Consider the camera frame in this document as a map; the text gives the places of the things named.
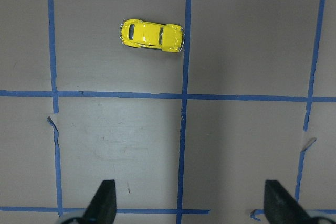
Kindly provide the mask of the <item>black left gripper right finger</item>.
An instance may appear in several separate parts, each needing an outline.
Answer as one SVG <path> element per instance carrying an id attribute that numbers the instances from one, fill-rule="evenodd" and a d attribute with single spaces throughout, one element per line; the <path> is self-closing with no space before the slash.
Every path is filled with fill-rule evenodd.
<path id="1" fill-rule="evenodd" d="M 264 214 L 269 223 L 313 223 L 313 218 L 277 180 L 266 180 Z"/>

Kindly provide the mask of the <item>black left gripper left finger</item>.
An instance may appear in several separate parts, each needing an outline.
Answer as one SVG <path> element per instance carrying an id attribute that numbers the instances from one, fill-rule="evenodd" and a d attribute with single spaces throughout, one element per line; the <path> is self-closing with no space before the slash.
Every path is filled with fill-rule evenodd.
<path id="1" fill-rule="evenodd" d="M 117 213 L 115 186 L 115 180 L 101 182 L 89 206 L 80 218 L 80 223 L 114 223 Z"/>

